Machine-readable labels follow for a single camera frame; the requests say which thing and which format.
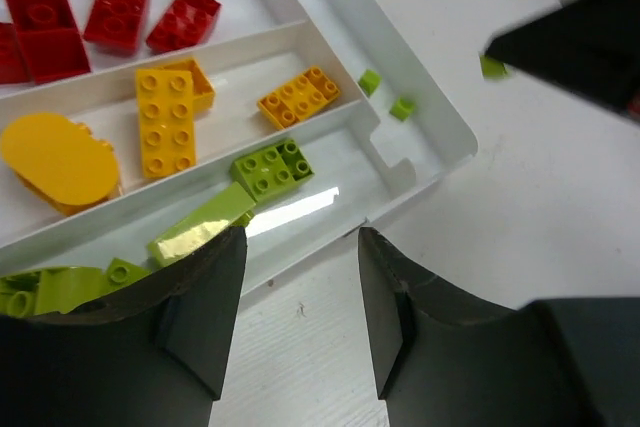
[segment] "yellow oval lego piece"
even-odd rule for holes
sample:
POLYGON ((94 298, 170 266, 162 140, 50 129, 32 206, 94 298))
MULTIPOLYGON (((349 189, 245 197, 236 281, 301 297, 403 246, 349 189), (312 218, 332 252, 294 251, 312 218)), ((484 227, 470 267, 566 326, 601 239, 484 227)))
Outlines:
POLYGON ((28 188, 66 214, 108 200, 119 188, 111 145, 60 114, 27 115, 9 124, 0 151, 28 188))

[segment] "white plastic tray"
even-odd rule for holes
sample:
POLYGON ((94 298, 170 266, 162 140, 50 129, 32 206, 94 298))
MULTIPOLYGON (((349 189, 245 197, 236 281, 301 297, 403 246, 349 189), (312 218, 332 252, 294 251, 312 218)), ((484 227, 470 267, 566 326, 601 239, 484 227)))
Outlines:
MULTIPOLYGON (((0 128, 43 110, 83 121, 115 146, 125 190, 65 219, 1 165, 0 275, 61 264, 105 267, 114 256, 144 263, 150 239, 229 184, 236 157, 292 137, 316 175, 257 212, 247 229, 246 293, 477 152, 471 130, 374 0, 219 1, 220 20, 207 45, 163 56, 142 48, 134 59, 89 46, 91 74, 0 90, 0 128), (196 121, 198 165, 148 183, 140 173, 133 73, 187 55, 198 59, 217 93, 213 109, 196 121), (342 96, 317 117, 276 132, 256 100, 312 64, 327 72, 342 96), (354 80, 366 68, 384 79, 371 99, 354 80), (399 95, 417 104, 404 123, 388 113, 399 95)), ((91 2, 71 0, 80 26, 91 2)), ((168 2, 152 0, 147 32, 168 2)))

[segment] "green lego brick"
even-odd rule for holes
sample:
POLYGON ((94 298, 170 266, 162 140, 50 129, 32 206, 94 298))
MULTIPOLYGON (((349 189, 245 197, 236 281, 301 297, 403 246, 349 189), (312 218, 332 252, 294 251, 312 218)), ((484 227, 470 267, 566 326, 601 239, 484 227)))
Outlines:
POLYGON ((50 268, 40 271, 34 314, 66 314, 102 295, 104 272, 97 267, 50 268))
POLYGON ((380 80, 380 76, 376 72, 367 69, 358 80, 358 85, 367 94, 367 97, 371 97, 380 85, 380 80))
POLYGON ((480 69, 485 79, 499 80, 509 76, 509 71, 502 62, 486 55, 480 56, 480 69))
POLYGON ((404 122, 409 118, 411 114, 413 114, 413 110, 415 109, 415 104, 410 100, 403 99, 402 97, 396 100, 396 102, 391 107, 389 113, 393 115, 395 118, 404 122))
POLYGON ((231 177, 263 205, 313 177, 309 162, 293 140, 284 140, 237 159, 231 177))
POLYGON ((249 210, 242 214, 242 216, 240 216, 240 218, 231 225, 234 225, 236 227, 244 227, 246 229, 249 226, 249 222, 251 222, 251 219, 253 219, 254 217, 255 214, 253 213, 253 211, 249 210))
POLYGON ((255 205, 242 186, 234 182, 150 242, 147 250, 160 266, 171 265, 209 242, 255 205))
POLYGON ((147 269, 116 257, 111 261, 104 274, 102 295, 128 287, 150 273, 147 269))

